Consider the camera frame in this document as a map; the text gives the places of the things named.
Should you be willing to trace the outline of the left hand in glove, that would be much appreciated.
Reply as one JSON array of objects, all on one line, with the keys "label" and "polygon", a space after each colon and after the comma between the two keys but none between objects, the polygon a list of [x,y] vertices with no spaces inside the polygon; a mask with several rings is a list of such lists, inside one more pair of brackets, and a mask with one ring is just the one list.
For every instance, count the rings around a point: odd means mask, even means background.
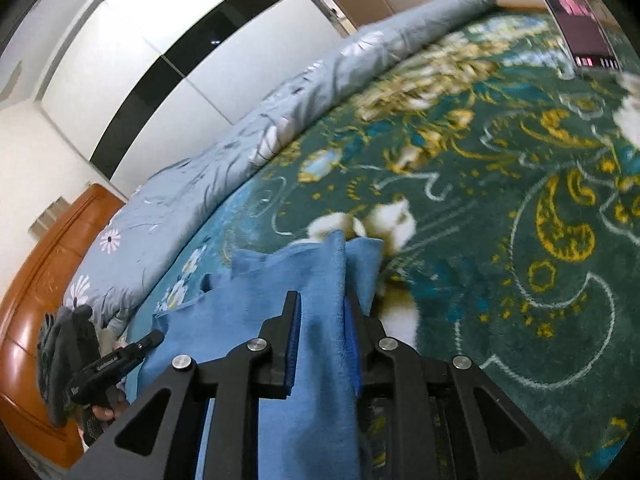
[{"label": "left hand in glove", "polygon": [[37,387],[53,426],[62,428],[72,412],[67,384],[78,370],[97,361],[100,347],[91,323],[92,309],[62,307],[47,313],[37,341]]}]

